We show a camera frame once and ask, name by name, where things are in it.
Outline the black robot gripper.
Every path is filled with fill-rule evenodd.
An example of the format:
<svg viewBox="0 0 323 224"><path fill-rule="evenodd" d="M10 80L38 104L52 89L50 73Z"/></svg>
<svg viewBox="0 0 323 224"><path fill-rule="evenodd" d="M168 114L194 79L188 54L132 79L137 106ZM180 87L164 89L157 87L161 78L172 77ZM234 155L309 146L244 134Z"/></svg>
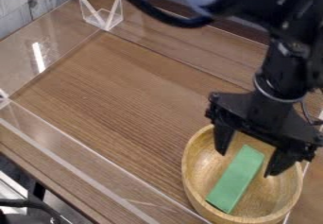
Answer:
<svg viewBox="0 0 323 224"><path fill-rule="evenodd" d="M291 102L269 99L256 91L244 94L212 92L205 117L214 125L214 149L224 156L238 131L273 146L264 177L277 176L296 162L311 161L323 147L315 124Z"/></svg>

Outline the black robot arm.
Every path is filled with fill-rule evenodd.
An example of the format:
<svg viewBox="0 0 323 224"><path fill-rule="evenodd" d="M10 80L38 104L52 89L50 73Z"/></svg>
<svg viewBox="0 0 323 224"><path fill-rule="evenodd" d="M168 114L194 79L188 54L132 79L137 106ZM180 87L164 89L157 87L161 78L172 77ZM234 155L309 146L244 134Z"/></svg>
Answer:
<svg viewBox="0 0 323 224"><path fill-rule="evenodd" d="M253 91L210 93L205 116L214 125L218 154L240 131L275 147L265 174L277 176L295 163L311 161L323 146L316 122L293 105L323 88L323 0L185 0L194 12L214 18L234 16L269 35Z"/></svg>

